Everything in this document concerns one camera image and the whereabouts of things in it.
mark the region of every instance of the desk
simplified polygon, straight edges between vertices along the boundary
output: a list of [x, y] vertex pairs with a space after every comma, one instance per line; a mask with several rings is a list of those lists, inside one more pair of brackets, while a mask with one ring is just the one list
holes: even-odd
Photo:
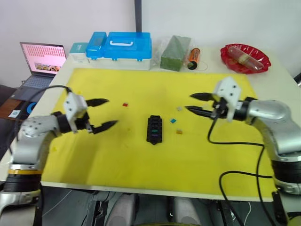
[[[202, 56], [201, 61], [208, 65], [208, 68], [203, 73], [233, 73], [229, 70], [220, 60], [219, 48], [201, 48]], [[276, 57], [265, 51], [270, 57], [272, 67], [269, 71], [261, 74], [253, 74], [248, 76], [253, 89], [259, 99], [277, 99], [286, 103], [292, 110], [293, 119], [301, 125], [301, 89], [298, 87], [293, 78], [289, 75], [284, 67], [281, 66]], [[91, 68], [89, 64], [74, 64], [72, 59], [68, 58], [61, 68], [58, 75], [53, 79], [51, 85], [64, 85], [68, 82], [74, 68]], [[50, 89], [45, 92], [39, 103], [34, 108], [31, 116], [36, 115], [48, 115], [52, 112], [57, 100], [59, 99], [62, 89]], [[7, 152], [0, 163], [0, 179], [4, 180], [7, 175], [8, 165], [6, 164], [10, 160], [10, 155]], [[147, 189], [130, 189], [120, 187], [105, 187], [105, 186], [83, 186], [64, 183], [52, 183], [42, 182], [45, 186], [57, 186], [77, 189], [91, 189], [91, 190], [105, 190], [105, 191], [117, 191], [128, 193], [142, 193], [142, 194], [159, 194], [159, 195], [173, 195], [183, 197], [194, 198], [207, 198], [207, 199], [223, 199], [221, 195], [208, 195], [208, 194], [192, 194], [183, 192], [170, 192], [170, 191], [155, 191]], [[258, 201], [257, 198], [250, 197], [229, 197], [232, 200], [242, 201]]]
[[9, 115], [21, 102], [21, 100], [15, 100], [11, 98], [7, 99], [0, 106], [0, 118], [16, 120], [16, 118], [10, 118]]

